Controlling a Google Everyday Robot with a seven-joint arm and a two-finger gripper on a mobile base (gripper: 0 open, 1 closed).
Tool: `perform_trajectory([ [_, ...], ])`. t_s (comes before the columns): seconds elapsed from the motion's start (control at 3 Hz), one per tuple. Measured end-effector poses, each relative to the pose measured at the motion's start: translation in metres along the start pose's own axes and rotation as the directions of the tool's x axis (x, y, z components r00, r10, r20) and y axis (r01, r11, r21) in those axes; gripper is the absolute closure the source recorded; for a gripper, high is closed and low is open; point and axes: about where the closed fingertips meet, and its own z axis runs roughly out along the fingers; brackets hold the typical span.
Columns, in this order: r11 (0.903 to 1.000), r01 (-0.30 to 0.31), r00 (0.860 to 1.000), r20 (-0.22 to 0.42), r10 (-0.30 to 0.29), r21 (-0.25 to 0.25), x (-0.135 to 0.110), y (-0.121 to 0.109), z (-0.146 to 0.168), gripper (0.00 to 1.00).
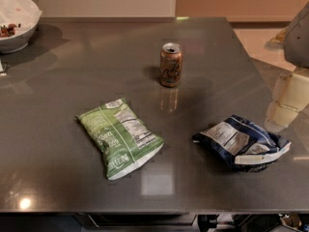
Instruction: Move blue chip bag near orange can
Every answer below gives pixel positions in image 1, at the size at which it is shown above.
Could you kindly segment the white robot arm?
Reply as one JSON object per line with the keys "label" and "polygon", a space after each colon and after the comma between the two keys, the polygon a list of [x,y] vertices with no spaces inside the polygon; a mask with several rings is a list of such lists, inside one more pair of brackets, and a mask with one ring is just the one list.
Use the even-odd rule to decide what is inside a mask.
{"label": "white robot arm", "polygon": [[283,48],[285,60],[295,69],[280,74],[275,82],[265,120],[271,132],[287,128],[309,104],[309,3],[289,24]]}

